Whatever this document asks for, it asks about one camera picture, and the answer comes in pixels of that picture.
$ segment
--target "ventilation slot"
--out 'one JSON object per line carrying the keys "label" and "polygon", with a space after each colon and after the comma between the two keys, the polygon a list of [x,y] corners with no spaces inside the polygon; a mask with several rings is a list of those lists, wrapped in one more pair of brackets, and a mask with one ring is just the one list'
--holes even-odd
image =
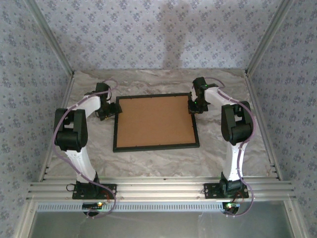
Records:
{"label": "ventilation slot", "polygon": [[[81,212],[82,202],[39,202],[38,212]],[[104,204],[100,211],[109,211]],[[212,212],[223,210],[221,202],[117,202],[114,212]]]}

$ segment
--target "marble surface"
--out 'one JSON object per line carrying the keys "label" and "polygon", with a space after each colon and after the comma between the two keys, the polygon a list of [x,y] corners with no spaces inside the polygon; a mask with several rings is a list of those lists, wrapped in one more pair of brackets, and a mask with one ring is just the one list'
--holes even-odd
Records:
{"label": "marble surface", "polygon": [[[97,70],[77,71],[68,106],[73,105],[97,82],[113,78],[118,82],[116,96],[189,92],[196,77],[212,76],[226,84],[224,92],[237,100],[251,101],[243,70]],[[221,136],[221,109],[209,106],[209,112],[196,115],[200,148],[162,151],[113,153],[114,117],[100,121],[94,114],[88,118],[87,150],[99,176],[220,176],[226,157],[226,142]],[[52,157],[49,176],[71,176],[74,171],[64,161]],[[245,176],[274,176],[260,130],[248,144],[243,162]]]}

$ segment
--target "cable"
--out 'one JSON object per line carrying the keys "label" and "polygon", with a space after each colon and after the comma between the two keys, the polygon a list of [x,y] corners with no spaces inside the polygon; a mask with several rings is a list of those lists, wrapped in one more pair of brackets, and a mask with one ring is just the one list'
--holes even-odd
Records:
{"label": "cable", "polygon": [[67,117],[67,115],[68,115],[73,109],[77,108],[79,105],[81,105],[83,102],[85,102],[86,100],[88,100],[89,98],[91,98],[91,97],[93,97],[93,96],[97,96],[97,95],[101,95],[101,94],[104,94],[104,93],[111,92],[111,91],[115,90],[115,89],[118,87],[118,82],[117,82],[117,81],[115,81],[115,80],[113,80],[113,79],[109,79],[109,80],[105,80],[104,82],[108,82],[108,81],[113,81],[113,82],[115,82],[115,83],[116,83],[116,86],[115,86],[113,89],[109,89],[109,90],[107,90],[107,91],[103,91],[103,92],[98,92],[98,93],[93,93],[93,94],[87,95],[87,96],[84,97],[82,100],[80,100],[78,103],[76,103],[76,104],[74,104],[73,106],[69,107],[69,108],[67,109],[67,111],[64,113],[64,115],[61,117],[61,119],[59,120],[59,122],[58,122],[58,124],[57,124],[57,126],[56,126],[56,129],[55,129],[55,131],[54,131],[54,133],[53,133],[53,136],[52,136],[53,152],[56,154],[57,157],[59,157],[60,159],[62,159],[62,160],[65,161],[66,163],[68,163],[68,164],[76,171],[76,173],[78,173],[83,179],[85,179],[86,181],[88,181],[88,182],[90,182],[90,183],[92,183],[92,184],[94,184],[94,185],[96,185],[96,186],[102,187],[103,189],[109,191],[109,192],[112,194],[112,196],[113,196],[114,202],[113,202],[113,206],[111,207],[111,209],[110,209],[109,211],[105,212],[104,214],[98,214],[98,215],[96,215],[96,216],[94,216],[94,217],[92,217],[92,218],[101,218],[101,217],[104,217],[104,216],[110,214],[110,213],[114,210],[115,205],[116,205],[116,197],[115,197],[115,194],[114,194],[114,192],[113,192],[111,189],[109,189],[108,187],[103,186],[103,185],[100,184],[100,183],[94,182],[94,181],[90,180],[89,178],[87,178],[86,176],[84,176],[84,175],[82,174],[82,172],[79,171],[79,170],[73,165],[73,163],[71,162],[71,160],[70,160],[69,158],[65,158],[65,157],[63,157],[62,155],[60,155],[60,154],[57,152],[54,142],[55,142],[55,139],[56,139],[56,136],[57,136],[57,132],[58,132],[59,127],[61,126],[62,122],[63,122],[64,119]]}
{"label": "cable", "polygon": [[252,190],[252,187],[251,187],[248,183],[246,183],[246,182],[243,180],[242,176],[241,176],[241,172],[240,172],[240,157],[241,157],[241,152],[242,152],[243,145],[244,145],[245,143],[248,143],[248,142],[252,139],[252,137],[255,135],[255,131],[256,131],[256,120],[255,120],[255,118],[254,118],[253,113],[249,110],[249,108],[247,108],[245,105],[243,105],[243,104],[240,103],[239,101],[237,101],[237,100],[235,100],[235,99],[232,99],[231,97],[229,97],[228,95],[226,95],[226,94],[221,90],[221,89],[225,88],[225,85],[224,85],[224,83],[223,83],[221,80],[219,80],[219,79],[217,79],[217,78],[214,78],[214,77],[206,77],[205,79],[213,79],[213,80],[216,80],[217,82],[221,83],[221,84],[222,84],[222,87],[218,87],[217,93],[218,93],[220,96],[222,96],[224,99],[226,99],[226,100],[228,100],[228,101],[230,101],[230,102],[233,102],[233,103],[236,103],[236,104],[242,106],[243,109],[245,109],[245,110],[248,112],[248,114],[250,115],[250,117],[251,117],[251,119],[252,119],[252,123],[253,123],[252,133],[251,133],[251,135],[249,136],[249,138],[247,138],[245,141],[243,141],[243,142],[241,143],[241,145],[240,145],[240,147],[239,147],[238,160],[237,160],[237,172],[238,172],[238,176],[239,176],[239,179],[241,180],[241,182],[242,182],[245,186],[247,186],[247,187],[250,189],[250,192],[251,192],[251,203],[250,203],[250,206],[249,206],[244,212],[242,212],[242,213],[240,213],[240,214],[238,214],[238,215],[232,214],[232,213],[230,213],[230,212],[226,212],[226,214],[231,215],[231,216],[233,216],[233,217],[242,216],[242,215],[246,214],[246,213],[251,209],[255,197],[254,197],[254,192],[253,192],[253,190]]}
{"label": "cable", "polygon": [[109,99],[107,99],[106,101],[109,102],[111,100],[111,97],[112,97],[112,92],[110,91],[110,97]]}

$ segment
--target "black frame border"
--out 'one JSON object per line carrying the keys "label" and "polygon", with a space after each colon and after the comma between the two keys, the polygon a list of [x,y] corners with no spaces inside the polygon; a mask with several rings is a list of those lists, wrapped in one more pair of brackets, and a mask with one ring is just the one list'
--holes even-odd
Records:
{"label": "black frame border", "polygon": [[[188,100],[191,100],[191,96],[189,93],[169,93],[169,94],[153,94],[153,95],[119,96],[119,97],[116,97],[116,103],[119,104],[120,99],[177,97],[177,96],[188,96]],[[115,152],[131,152],[131,151],[198,148],[198,147],[200,147],[200,143],[199,143],[199,138],[198,138],[195,115],[191,114],[191,117],[192,117],[192,123],[193,123],[195,143],[174,144],[174,145],[148,145],[148,146],[134,146],[134,147],[117,147],[119,114],[116,114],[114,117],[113,152],[115,153]]]}

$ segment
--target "patterned wallpaper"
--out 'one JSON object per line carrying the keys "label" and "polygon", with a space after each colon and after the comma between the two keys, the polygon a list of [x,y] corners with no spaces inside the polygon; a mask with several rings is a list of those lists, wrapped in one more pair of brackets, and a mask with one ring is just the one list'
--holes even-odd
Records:
{"label": "patterned wallpaper", "polygon": [[285,180],[317,237],[317,2],[297,0],[252,76]]}
{"label": "patterned wallpaper", "polygon": [[74,70],[246,68],[281,0],[37,0]]}
{"label": "patterned wallpaper", "polygon": [[0,9],[0,237],[9,238],[69,77],[22,0],[1,0]]}

